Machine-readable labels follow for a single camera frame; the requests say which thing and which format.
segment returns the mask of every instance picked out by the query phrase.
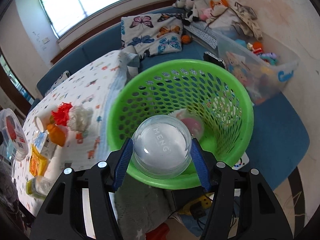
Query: green plastic basket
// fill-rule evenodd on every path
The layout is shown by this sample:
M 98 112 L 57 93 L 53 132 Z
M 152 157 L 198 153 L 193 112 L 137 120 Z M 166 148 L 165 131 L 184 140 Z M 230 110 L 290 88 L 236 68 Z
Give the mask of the green plastic basket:
M 243 85 L 228 71 L 209 62 L 179 59 L 149 68 L 120 92 L 108 117 L 108 144 L 121 148 L 148 117 L 187 108 L 205 125 L 201 147 L 233 166 L 246 150 L 253 130 L 253 109 Z M 200 185 L 193 162 L 172 179 L 153 179 L 136 169 L 127 173 L 153 187 L 184 189 Z

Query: small orange ball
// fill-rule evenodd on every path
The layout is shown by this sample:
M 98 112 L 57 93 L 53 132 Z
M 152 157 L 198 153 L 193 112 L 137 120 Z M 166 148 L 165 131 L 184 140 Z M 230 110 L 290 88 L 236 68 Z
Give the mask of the small orange ball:
M 192 41 L 192 39 L 189 35 L 182 35 L 181 36 L 182 44 L 189 44 L 191 41 Z
M 263 45 L 262 45 L 262 43 L 259 42 L 259 41 L 254 42 L 254 43 L 252 44 L 252 47 L 253 47 L 253 49 L 259 49 L 259 48 L 261 48 L 261 49 L 263 50 Z

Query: pillow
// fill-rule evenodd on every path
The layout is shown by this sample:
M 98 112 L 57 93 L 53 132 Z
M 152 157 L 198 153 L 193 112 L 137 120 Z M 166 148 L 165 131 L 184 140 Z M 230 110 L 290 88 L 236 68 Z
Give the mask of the pillow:
M 63 74 L 57 79 L 55 83 L 53 83 L 52 87 L 44 94 L 44 96 L 46 97 L 47 94 L 49 94 L 52 90 L 54 90 L 58 85 L 66 81 L 70 76 L 71 75 L 69 71 L 63 72 Z
M 122 45 L 134 46 L 141 59 L 179 52 L 182 50 L 182 28 L 182 14 L 179 13 L 149 13 L 122 17 Z

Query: wall socket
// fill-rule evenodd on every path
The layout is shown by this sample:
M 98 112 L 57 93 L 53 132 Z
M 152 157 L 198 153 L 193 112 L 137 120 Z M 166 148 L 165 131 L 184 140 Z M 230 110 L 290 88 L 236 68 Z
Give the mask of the wall socket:
M 44 39 L 42 40 L 43 44 L 46 44 L 48 41 L 49 41 L 49 38 L 48 38 L 48 37 L 46 37 L 46 38 L 44 38 Z

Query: clear plastic box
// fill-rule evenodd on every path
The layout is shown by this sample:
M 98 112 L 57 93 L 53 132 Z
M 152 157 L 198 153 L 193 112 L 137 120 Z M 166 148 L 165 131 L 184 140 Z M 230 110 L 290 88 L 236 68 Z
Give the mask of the clear plastic box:
M 28 142 L 17 116 L 9 108 L 0 111 L 0 131 L 7 153 L 16 161 L 22 161 L 28 154 Z
M 227 70 L 244 85 L 256 105 L 283 90 L 300 63 L 297 54 L 265 33 L 261 41 L 264 52 L 278 55 L 277 65 L 269 65 L 235 42 L 241 39 L 253 43 L 256 39 L 239 34 L 233 26 L 214 28 L 212 33 L 218 42 L 219 57 L 225 61 Z

